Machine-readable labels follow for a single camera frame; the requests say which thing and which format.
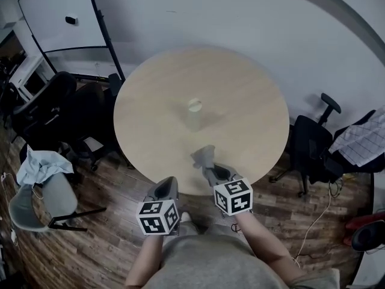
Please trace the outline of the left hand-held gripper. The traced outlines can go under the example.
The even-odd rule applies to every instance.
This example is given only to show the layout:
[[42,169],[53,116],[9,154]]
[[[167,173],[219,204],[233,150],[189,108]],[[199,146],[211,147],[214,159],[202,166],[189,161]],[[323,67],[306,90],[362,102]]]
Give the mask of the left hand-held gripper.
[[137,207],[137,222],[144,235],[179,235],[178,182],[169,176],[155,184]]

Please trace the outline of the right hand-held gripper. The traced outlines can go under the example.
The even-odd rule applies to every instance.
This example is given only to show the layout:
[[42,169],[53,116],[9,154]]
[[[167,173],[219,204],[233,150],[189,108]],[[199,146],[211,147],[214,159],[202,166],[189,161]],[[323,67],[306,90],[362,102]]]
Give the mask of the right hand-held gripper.
[[204,177],[212,187],[215,205],[223,215],[251,212],[253,189],[248,179],[234,168],[214,163],[212,168],[204,170]]

